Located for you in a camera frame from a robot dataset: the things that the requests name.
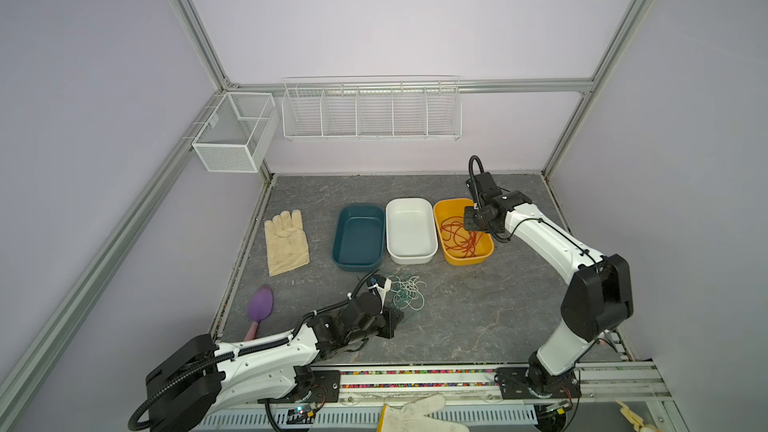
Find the colourful bead strip rail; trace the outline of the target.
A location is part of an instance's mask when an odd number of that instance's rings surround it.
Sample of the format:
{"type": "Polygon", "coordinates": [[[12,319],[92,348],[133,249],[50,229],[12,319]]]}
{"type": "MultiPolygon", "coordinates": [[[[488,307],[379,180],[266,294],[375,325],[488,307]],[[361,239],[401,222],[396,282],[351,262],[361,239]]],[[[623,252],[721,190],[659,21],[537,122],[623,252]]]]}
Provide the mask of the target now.
{"type": "Polygon", "coordinates": [[[343,389],[477,388],[497,386],[489,367],[377,368],[339,370],[343,389]]]}

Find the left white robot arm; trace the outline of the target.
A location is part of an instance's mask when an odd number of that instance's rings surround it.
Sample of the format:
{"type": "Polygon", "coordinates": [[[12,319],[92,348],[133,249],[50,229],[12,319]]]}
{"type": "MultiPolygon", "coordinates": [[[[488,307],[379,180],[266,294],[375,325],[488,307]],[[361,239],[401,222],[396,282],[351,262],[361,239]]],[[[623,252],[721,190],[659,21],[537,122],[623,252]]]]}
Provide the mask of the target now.
{"type": "Polygon", "coordinates": [[[210,413],[247,402],[296,401],[316,384],[312,366],[391,339],[404,314],[388,304],[390,279],[373,271],[347,297],[310,311],[290,330],[241,342],[187,341],[145,378],[131,431],[190,431],[210,413]]]}

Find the white work glove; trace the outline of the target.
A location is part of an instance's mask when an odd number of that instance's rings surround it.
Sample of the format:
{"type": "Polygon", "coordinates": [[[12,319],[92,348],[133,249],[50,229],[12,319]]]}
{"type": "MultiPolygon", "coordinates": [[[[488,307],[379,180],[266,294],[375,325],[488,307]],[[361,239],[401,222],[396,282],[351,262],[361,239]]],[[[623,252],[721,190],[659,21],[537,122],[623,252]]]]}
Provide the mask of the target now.
{"type": "Polygon", "coordinates": [[[385,404],[377,425],[378,432],[468,432],[466,425],[431,417],[446,406],[446,398],[432,395],[402,407],[385,404]]]}

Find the yellow plastic bin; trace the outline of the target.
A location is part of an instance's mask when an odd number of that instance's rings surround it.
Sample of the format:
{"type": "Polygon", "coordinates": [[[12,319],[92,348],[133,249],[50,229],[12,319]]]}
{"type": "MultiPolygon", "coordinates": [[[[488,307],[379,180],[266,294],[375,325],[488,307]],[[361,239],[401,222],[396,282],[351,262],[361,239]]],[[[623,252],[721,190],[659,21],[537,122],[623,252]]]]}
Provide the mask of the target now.
{"type": "Polygon", "coordinates": [[[480,264],[494,252],[492,237],[463,227],[464,207],[474,205],[471,199],[455,198],[438,201],[433,215],[445,260],[454,266],[480,264]]]}

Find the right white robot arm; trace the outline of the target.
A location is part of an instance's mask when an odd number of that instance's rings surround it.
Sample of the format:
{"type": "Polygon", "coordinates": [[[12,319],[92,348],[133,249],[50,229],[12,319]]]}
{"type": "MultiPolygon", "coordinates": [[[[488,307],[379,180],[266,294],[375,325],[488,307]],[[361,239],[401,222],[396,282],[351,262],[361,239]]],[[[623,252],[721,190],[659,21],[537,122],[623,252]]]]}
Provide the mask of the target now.
{"type": "Polygon", "coordinates": [[[605,255],[572,236],[524,193],[498,186],[479,156],[469,158],[468,174],[473,204],[464,208],[464,228],[499,243],[522,240],[567,285],[560,323],[532,353],[519,380],[532,395],[548,397],[575,379],[577,362],[605,332],[632,317],[630,266],[622,256],[605,255]]]}

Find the cream fabric glove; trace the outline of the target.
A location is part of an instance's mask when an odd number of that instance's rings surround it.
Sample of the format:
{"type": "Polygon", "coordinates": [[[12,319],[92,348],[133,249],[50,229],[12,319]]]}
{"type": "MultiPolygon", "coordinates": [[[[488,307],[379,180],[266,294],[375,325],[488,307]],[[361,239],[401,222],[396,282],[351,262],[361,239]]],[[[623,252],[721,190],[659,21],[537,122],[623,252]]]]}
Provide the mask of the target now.
{"type": "Polygon", "coordinates": [[[300,210],[285,210],[264,222],[270,277],[310,263],[309,245],[300,210]]]}

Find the teal plastic bin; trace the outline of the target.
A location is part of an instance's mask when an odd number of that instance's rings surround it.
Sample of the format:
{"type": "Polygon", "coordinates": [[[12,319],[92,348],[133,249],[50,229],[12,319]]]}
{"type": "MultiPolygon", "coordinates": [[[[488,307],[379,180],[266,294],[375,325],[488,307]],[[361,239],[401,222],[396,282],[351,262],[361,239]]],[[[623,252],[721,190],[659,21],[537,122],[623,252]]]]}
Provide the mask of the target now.
{"type": "Polygon", "coordinates": [[[368,273],[383,262],[385,211],[373,204],[350,204],[339,215],[332,260],[343,271],[368,273]]]}

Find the white plastic bin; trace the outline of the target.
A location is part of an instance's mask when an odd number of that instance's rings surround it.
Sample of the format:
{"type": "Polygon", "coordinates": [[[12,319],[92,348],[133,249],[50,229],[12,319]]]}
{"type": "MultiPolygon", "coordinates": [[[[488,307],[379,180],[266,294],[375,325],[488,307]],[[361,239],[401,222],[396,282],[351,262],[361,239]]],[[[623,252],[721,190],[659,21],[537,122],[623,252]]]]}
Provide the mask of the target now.
{"type": "Polygon", "coordinates": [[[439,248],[431,203],[423,198],[397,198],[387,204],[385,214],[391,259],[398,265],[429,263],[439,248]]]}

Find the purple pink spatula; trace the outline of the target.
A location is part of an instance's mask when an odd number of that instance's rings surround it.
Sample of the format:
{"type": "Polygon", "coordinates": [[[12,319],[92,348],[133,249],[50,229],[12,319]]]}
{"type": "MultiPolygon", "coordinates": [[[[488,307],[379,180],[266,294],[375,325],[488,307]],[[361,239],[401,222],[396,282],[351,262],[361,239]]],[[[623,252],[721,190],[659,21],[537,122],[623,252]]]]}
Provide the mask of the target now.
{"type": "Polygon", "coordinates": [[[271,315],[273,306],[274,293],[270,286],[264,285],[254,292],[247,307],[247,316],[251,325],[244,338],[245,341],[256,338],[260,323],[271,315]]]}

